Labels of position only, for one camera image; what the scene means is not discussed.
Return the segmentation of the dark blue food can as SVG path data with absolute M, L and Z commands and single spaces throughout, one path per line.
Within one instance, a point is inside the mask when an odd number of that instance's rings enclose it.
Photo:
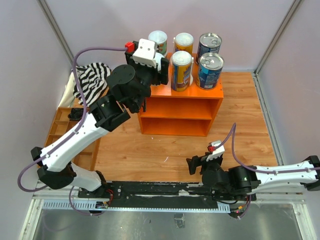
M 199 64 L 201 56 L 205 53 L 219 53 L 222 44 L 222 38 L 216 33 L 208 32 L 203 33 L 199 37 L 196 64 Z

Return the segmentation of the white lid yellow jar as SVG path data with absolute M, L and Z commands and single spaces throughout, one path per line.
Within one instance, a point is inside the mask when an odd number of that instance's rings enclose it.
M 164 58 L 164 56 L 161 54 L 161 53 L 159 53 L 159 52 L 156 52 L 155 53 L 155 56 L 154 56 L 154 60 L 155 60 L 155 62 L 156 62 L 156 64 L 157 64 L 157 71 L 160 73 L 161 72 L 161 59 L 162 58 Z

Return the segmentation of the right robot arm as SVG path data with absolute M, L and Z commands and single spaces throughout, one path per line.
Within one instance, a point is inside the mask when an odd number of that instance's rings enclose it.
M 221 167 L 223 157 L 207 160 L 209 154 L 187 158 L 189 174 L 201 167 L 202 184 L 217 195 L 227 195 L 232 200 L 262 192 L 283 192 L 298 190 L 303 186 L 309 191 L 320 189 L 320 160 L 316 155 L 304 161 L 274 167 L 251 166 L 249 170 L 236 166 L 224 171 Z

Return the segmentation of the blue soup can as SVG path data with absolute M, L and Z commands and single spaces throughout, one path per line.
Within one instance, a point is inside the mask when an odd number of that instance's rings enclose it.
M 198 74 L 196 83 L 198 87 L 204 90 L 211 90 L 217 86 L 224 59 L 214 52 L 204 53 L 198 62 Z

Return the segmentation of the tall yellow purple can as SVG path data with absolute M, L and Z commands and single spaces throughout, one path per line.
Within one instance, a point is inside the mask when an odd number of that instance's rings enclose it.
M 173 38 L 173 53 L 178 51 L 193 53 L 194 37 L 187 32 L 181 32 Z

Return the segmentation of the green white noodle cup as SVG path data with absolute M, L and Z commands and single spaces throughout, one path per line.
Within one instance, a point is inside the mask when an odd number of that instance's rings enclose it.
M 148 35 L 148 40 L 156 43 L 156 52 L 162 54 L 164 57 L 167 56 L 167 34 L 161 30 L 154 30 Z

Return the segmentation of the tall colourful can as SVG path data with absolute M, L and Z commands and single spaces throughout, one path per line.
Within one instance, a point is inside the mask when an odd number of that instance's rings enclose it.
M 189 52 L 179 50 L 171 56 L 170 63 L 171 88 L 176 92 L 183 92 L 193 83 L 194 58 Z

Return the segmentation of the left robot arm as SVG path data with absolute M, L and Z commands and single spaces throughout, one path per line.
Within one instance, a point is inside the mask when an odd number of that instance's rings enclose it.
M 152 85 L 167 85 L 169 60 L 165 57 L 154 66 L 138 62 L 133 53 L 126 54 L 126 64 L 117 66 L 107 77 L 107 94 L 89 107 L 85 119 L 45 148 L 31 152 L 41 160 L 39 180 L 57 190 L 66 186 L 86 189 L 96 198 L 107 193 L 107 181 L 99 171 L 77 166 L 73 158 L 91 143 L 115 130 L 139 113 Z

